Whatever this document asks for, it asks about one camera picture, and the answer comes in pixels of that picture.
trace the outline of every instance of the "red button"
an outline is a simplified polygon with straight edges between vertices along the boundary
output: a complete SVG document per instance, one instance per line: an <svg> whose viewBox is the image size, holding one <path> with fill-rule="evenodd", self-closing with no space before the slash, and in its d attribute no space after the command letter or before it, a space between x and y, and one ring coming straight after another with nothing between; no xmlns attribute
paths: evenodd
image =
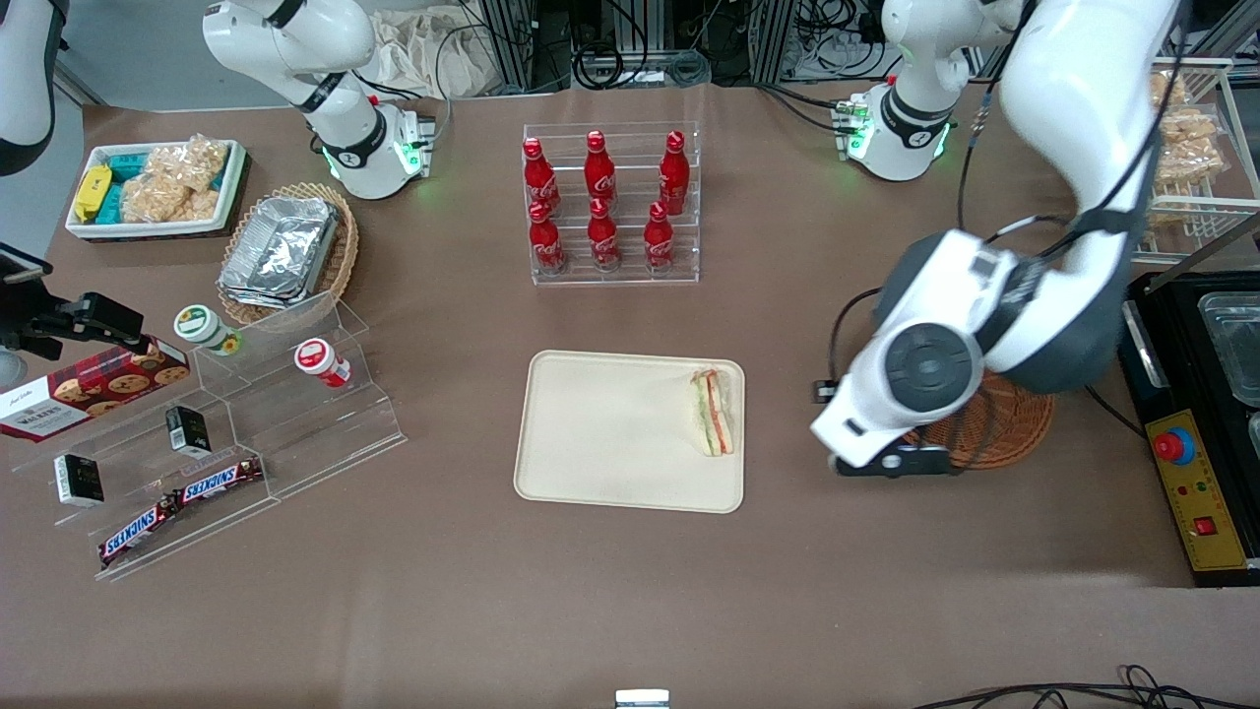
<svg viewBox="0 0 1260 709"><path fill-rule="evenodd" d="M1172 463L1186 455L1186 445L1177 434L1162 433L1152 443L1155 447L1155 456L1162 461Z"/></svg>
<svg viewBox="0 0 1260 709"><path fill-rule="evenodd" d="M1198 536L1216 534L1216 523L1212 521L1212 518L1194 518L1194 534Z"/></svg>

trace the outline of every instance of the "brown table surface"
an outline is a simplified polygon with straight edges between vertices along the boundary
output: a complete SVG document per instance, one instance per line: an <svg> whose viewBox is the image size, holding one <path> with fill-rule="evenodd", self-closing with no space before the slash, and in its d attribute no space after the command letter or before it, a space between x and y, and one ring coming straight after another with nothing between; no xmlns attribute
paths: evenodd
<svg viewBox="0 0 1260 709"><path fill-rule="evenodd" d="M964 98L964 125L976 99ZM670 117L702 121L701 282L536 288L522 125ZM294 110L89 108L84 121L88 146L194 131L242 141L255 159L247 203L330 181ZM598 706L615 689L664 686L684 708L882 708L1114 681L1123 662L1260 699L1260 592L1184 588L1143 443L1084 394L1061 397L1045 443L1007 470L828 472L809 385L825 374L832 319L907 243L953 225L965 141L955 131L924 178L890 184L752 89L457 103L431 179L352 200L363 242L346 300L373 327L373 377L411 441L115 584L92 581L81 536L48 526L47 497L6 486L0 704ZM997 115L968 194L982 233L1071 208ZM1053 238L1027 230L1009 244ZM59 230L49 285L106 292L165 336L180 306L215 302L223 244L87 244ZM847 356L869 334L861 319L845 327ZM67 359L93 348L68 346ZM546 348L742 365L743 506L713 516L517 497L525 373ZM1130 411L1116 373L1101 390Z"/></svg>

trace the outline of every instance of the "small black box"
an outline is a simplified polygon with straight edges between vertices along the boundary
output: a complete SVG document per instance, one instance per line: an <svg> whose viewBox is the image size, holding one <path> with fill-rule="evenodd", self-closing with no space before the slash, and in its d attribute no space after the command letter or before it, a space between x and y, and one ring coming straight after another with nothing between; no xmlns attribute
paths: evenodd
<svg viewBox="0 0 1260 709"><path fill-rule="evenodd" d="M166 411L166 432L170 434L170 450L190 458L205 458L210 455L210 434L205 431L205 417L184 407L171 407Z"/></svg>
<svg viewBox="0 0 1260 709"><path fill-rule="evenodd" d="M67 453L54 461L53 467L57 470L57 499L62 505L93 508L105 502L96 461Z"/></svg>

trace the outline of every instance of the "white container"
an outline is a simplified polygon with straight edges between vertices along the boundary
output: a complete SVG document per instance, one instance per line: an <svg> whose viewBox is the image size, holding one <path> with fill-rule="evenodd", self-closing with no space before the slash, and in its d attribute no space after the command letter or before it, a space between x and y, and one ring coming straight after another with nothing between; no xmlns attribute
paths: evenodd
<svg viewBox="0 0 1260 709"><path fill-rule="evenodd" d="M204 346L217 358L229 358L241 349L241 332L223 324L218 312L205 305L189 305L175 315L175 334Z"/></svg>
<svg viewBox="0 0 1260 709"><path fill-rule="evenodd" d="M87 164L79 179L74 183L78 191L79 183L87 171L96 165L103 165L115 155L131 155L134 152L149 152L154 147L168 145L184 145L186 141L175 142L134 142L131 145L101 145L93 147L87 156ZM237 186L241 183L241 173L244 170L246 150L236 140L220 140L228 145L228 157L223 169L223 184L219 185L219 203L214 205L214 214L208 219L193 222L158 222L158 223L117 223L93 224L83 223L74 213L73 204L66 212L66 230L89 242L110 241L150 241L158 238L195 238L198 234L207 234L223 228L228 223L232 213L232 204L236 201Z"/></svg>

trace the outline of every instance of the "white cloth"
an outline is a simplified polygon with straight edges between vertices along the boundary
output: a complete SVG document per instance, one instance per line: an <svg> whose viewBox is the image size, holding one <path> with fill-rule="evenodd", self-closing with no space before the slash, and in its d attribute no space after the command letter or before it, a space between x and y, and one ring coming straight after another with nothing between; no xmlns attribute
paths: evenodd
<svg viewBox="0 0 1260 709"><path fill-rule="evenodd" d="M480 96L498 88L503 77L491 54L490 33L485 26L460 30L442 47L449 33L480 21L475 5L471 8L435 5L406 13L373 13L377 76L369 78L384 86L440 96L437 72L441 72L441 89L454 98Z"/></svg>

